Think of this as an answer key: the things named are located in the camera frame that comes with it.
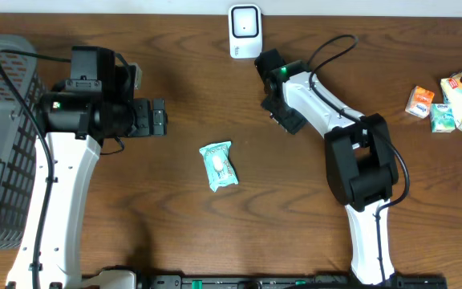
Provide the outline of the green Zappy wipes pack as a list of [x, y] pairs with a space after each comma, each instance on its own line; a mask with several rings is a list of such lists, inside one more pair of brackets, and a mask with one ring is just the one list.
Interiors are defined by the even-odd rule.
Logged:
[[236, 172], [229, 161], [231, 141], [208, 144], [199, 149], [209, 179], [209, 188], [216, 192], [221, 187], [237, 185]]

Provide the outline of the small orange tissue pack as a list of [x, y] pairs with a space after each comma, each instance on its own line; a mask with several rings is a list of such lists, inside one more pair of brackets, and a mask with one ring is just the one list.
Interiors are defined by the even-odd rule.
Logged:
[[411, 90], [405, 112], [421, 119], [426, 118], [430, 113], [430, 107], [434, 96], [434, 92], [420, 86], [415, 86]]

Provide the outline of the small teal tissue pack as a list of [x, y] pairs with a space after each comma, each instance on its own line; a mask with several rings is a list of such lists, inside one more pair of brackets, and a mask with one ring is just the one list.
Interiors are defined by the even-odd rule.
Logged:
[[430, 121], [432, 132], [452, 132], [456, 128], [450, 104], [432, 104]]

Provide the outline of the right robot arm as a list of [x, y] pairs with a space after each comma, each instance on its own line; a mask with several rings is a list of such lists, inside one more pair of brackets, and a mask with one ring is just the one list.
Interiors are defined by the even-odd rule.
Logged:
[[324, 140], [327, 183], [350, 224], [354, 277], [365, 285], [387, 284], [395, 273], [387, 204], [399, 174], [386, 121], [344, 104], [301, 60], [287, 63], [273, 49], [254, 65], [265, 87], [261, 106], [272, 118], [291, 134], [311, 124]]

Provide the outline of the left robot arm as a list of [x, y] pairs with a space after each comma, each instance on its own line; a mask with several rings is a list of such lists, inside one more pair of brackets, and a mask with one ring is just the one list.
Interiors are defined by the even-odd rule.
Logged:
[[37, 132], [34, 186], [8, 288], [146, 288], [138, 270], [107, 267], [84, 278], [80, 241], [87, 191], [106, 139], [163, 136], [164, 100], [136, 99], [141, 70], [110, 49], [74, 46], [67, 79], [44, 93], [30, 120]]

